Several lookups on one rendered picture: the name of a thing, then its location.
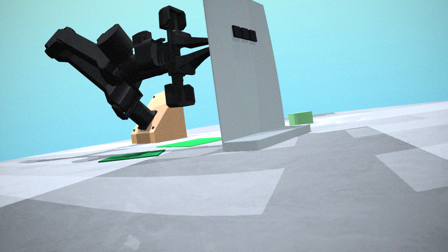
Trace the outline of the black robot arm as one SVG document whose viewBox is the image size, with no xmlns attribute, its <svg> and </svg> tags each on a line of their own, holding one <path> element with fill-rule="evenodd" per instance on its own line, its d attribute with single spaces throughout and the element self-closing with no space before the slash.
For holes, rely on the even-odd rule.
<svg viewBox="0 0 448 252">
<path fill-rule="evenodd" d="M 143 94 L 139 87 L 145 78 L 139 70 L 148 73 L 168 69 L 166 63 L 160 69 L 159 44 L 166 39 L 154 40 L 152 33 L 145 30 L 133 35 L 132 40 L 119 24 L 103 33 L 97 44 L 65 27 L 47 41 L 45 53 L 58 62 L 71 64 L 105 93 L 120 119 L 130 118 L 138 129 L 146 130 L 158 111 L 140 101 Z"/>
</svg>

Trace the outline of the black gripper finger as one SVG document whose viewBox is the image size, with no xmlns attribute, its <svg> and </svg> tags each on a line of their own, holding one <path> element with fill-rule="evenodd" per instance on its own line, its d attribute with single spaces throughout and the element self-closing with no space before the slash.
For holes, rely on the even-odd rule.
<svg viewBox="0 0 448 252">
<path fill-rule="evenodd" d="M 178 45 L 185 48 L 195 48 L 203 45 L 208 45 L 208 38 L 192 37 L 189 33 L 180 30 L 172 30 L 173 45 Z"/>
<path fill-rule="evenodd" d="M 196 68 L 209 56 L 210 52 L 208 47 L 186 55 L 175 56 L 175 72 L 183 75 L 195 75 Z"/>
</svg>

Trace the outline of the green rectangular block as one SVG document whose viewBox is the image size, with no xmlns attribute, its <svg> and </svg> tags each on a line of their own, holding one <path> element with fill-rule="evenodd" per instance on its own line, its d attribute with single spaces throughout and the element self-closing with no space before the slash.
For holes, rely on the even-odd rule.
<svg viewBox="0 0 448 252">
<path fill-rule="evenodd" d="M 288 114 L 289 125 L 313 124 L 312 111 Z"/>
</svg>

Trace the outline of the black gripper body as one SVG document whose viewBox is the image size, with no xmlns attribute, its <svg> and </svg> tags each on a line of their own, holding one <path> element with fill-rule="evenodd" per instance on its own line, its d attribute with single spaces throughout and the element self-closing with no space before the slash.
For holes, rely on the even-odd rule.
<svg viewBox="0 0 448 252">
<path fill-rule="evenodd" d="M 164 85 L 166 105 L 168 107 L 185 107 L 195 105 L 195 91 L 190 84 L 183 84 L 183 74 L 175 72 L 174 57 L 181 56 L 180 49 L 183 48 L 178 45 L 173 45 L 172 30 L 184 30 L 186 27 L 186 14 L 183 10 L 177 9 L 170 5 L 163 7 L 159 11 L 159 28 L 167 30 L 167 42 L 159 44 L 161 51 L 161 62 L 166 63 L 167 70 L 161 72 L 140 71 L 142 77 L 152 78 L 168 73 L 172 78 L 172 84 Z"/>
</svg>

